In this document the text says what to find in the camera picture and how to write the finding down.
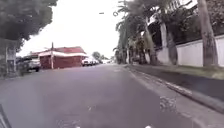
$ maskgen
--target red roof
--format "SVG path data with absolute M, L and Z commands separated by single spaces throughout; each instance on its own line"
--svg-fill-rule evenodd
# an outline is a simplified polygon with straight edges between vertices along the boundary
M 63 52 L 63 53 L 85 53 L 81 47 L 62 47 L 54 48 L 54 51 Z
M 42 52 L 33 52 L 31 54 L 32 55 L 39 55 L 40 53 L 48 52 L 48 51 L 51 51 L 51 49 L 48 49 L 48 50 L 45 50 L 45 51 L 42 51 Z M 77 46 L 77 47 L 54 48 L 53 51 L 63 52 L 63 53 L 85 53 L 85 51 L 80 46 Z

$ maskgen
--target utility pole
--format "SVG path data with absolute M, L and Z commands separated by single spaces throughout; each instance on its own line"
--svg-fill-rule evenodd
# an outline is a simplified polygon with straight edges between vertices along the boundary
M 54 43 L 51 44 L 51 69 L 54 69 Z

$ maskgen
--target curb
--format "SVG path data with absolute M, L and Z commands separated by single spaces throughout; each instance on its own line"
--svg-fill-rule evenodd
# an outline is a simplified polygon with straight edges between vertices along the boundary
M 210 96 L 201 94 L 199 92 L 195 92 L 195 91 L 180 87 L 178 85 L 169 83 L 169 82 L 167 82 L 165 80 L 162 80 L 158 77 L 146 74 L 144 72 L 140 72 L 140 71 L 138 71 L 136 69 L 132 69 L 128 66 L 125 66 L 124 68 L 129 69 L 131 72 L 137 72 L 137 73 L 143 75 L 144 77 L 153 78 L 155 81 L 166 85 L 169 89 L 171 89 L 175 92 L 178 92 L 181 95 L 183 95 L 183 96 L 185 96 L 185 97 L 187 97 L 187 98 L 189 98 L 193 101 L 196 101 L 199 104 L 202 104 L 202 105 L 204 105 L 204 106 L 206 106 L 206 107 L 208 107 L 212 110 L 215 110 L 215 111 L 217 111 L 221 114 L 224 114 L 224 103 L 222 101 L 218 100 L 218 99 L 214 99 Z

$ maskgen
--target white car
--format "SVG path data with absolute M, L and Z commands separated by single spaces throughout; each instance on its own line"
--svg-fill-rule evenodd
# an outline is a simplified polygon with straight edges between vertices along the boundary
M 82 60 L 82 66 L 92 66 L 94 65 L 94 62 L 91 58 L 85 58 L 84 60 Z

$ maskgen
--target building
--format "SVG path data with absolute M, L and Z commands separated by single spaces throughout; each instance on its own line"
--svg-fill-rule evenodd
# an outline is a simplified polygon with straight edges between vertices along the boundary
M 0 38 L 0 77 L 16 73 L 17 41 Z
M 39 56 L 43 69 L 79 67 L 82 65 L 82 60 L 87 57 L 81 47 L 52 48 L 31 55 Z

